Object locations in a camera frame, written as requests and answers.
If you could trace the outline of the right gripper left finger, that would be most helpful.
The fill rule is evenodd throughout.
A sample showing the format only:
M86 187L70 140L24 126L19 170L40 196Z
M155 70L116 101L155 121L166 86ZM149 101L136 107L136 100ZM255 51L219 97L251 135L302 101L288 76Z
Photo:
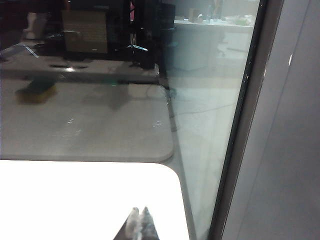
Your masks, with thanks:
M132 240L139 221L139 209L133 207L113 240Z

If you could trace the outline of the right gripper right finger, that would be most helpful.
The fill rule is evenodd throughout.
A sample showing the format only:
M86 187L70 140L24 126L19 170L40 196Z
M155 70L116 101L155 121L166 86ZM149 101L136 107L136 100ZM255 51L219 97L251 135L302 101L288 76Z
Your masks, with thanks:
M159 236L149 209L145 206L140 215L140 233L142 240L159 240Z

